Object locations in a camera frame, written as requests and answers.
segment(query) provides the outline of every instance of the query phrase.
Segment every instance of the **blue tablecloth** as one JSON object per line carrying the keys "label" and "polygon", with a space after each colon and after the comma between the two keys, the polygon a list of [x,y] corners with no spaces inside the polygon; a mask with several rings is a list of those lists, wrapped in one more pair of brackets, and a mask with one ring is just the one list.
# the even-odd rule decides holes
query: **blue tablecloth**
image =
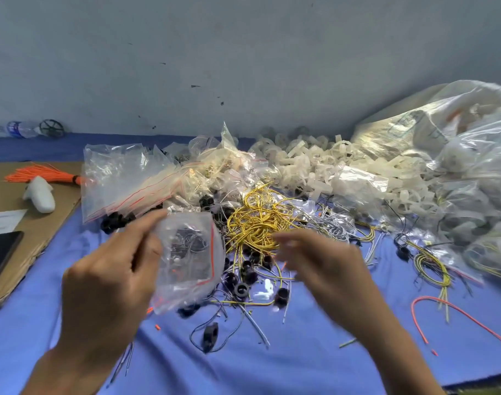
{"label": "blue tablecloth", "polygon": [[[69,134],[63,139],[0,139],[0,162],[14,160],[82,160],[90,144],[153,143],[164,147],[188,142],[186,137],[139,137]],[[243,148],[251,140],[241,140]],[[80,208],[63,225],[46,252],[36,260],[0,310],[0,394],[18,393],[36,360],[56,342],[60,327],[60,285],[63,271],[106,240],[97,223],[83,226]],[[364,254],[369,245],[362,246]],[[501,342],[456,311],[446,324],[444,312],[431,301],[418,303],[417,319],[438,357],[431,354],[414,326],[410,304],[420,295],[439,290],[414,284],[412,264],[398,259],[392,240],[380,241],[378,265],[372,276],[402,325],[423,352],[442,385],[477,380],[501,373]],[[470,297],[457,281],[449,299],[501,335],[501,285],[473,287]],[[241,328],[217,353],[204,355],[190,343],[192,329],[205,322],[216,306],[201,308],[182,319],[175,312],[151,315],[135,338],[128,376],[100,393],[179,394],[377,394],[382,383],[367,352],[353,344],[339,349],[351,336],[335,326],[319,309],[303,284],[294,283],[285,324],[283,312],[254,307],[253,317],[267,335],[269,350],[245,319]],[[240,312],[227,308],[219,318],[220,341],[239,323]]]}

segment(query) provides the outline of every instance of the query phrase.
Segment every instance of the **blue bottle label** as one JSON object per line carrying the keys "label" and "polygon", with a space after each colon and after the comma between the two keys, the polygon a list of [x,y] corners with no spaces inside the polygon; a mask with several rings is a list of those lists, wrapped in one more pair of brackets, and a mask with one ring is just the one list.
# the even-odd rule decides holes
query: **blue bottle label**
{"label": "blue bottle label", "polygon": [[22,122],[14,120],[7,124],[7,130],[9,131],[9,134],[13,137],[16,137],[17,139],[23,139],[22,134],[20,134],[20,131],[18,130],[20,123]]}

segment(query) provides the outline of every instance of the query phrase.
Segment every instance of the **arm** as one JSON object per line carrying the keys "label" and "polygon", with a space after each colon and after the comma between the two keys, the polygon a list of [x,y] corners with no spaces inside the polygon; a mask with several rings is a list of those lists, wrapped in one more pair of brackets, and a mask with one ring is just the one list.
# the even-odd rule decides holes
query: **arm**
{"label": "arm", "polygon": [[276,235],[277,259],[297,272],[318,304],[367,349],[389,394],[441,395],[420,351],[385,303],[358,247],[311,230]]}
{"label": "arm", "polygon": [[97,393],[146,316],[162,254],[151,230],[166,214],[130,223],[64,273],[60,339],[22,395]]}

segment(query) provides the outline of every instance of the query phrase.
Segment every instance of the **cardboard sheet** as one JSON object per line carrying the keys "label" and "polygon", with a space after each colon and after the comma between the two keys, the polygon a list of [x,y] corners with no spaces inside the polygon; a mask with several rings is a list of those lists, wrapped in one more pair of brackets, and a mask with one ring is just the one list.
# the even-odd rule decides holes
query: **cardboard sheet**
{"label": "cardboard sheet", "polygon": [[[51,183],[56,208],[50,214],[36,211],[31,201],[22,199],[26,183],[8,183],[4,177],[30,162],[0,163],[0,212],[26,210],[15,230],[24,232],[23,239],[0,274],[0,306],[25,277],[35,259],[46,248],[57,230],[80,202],[80,187],[70,183]],[[50,162],[71,174],[80,174],[81,162]]]}

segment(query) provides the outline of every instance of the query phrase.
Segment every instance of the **plastic bottle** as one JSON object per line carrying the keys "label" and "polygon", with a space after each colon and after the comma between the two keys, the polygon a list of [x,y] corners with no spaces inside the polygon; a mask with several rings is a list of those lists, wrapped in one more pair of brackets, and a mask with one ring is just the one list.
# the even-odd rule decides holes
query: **plastic bottle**
{"label": "plastic bottle", "polygon": [[20,122],[12,120],[5,126],[0,126],[0,137],[15,137],[17,139],[29,139],[41,135],[42,132],[37,123]]}

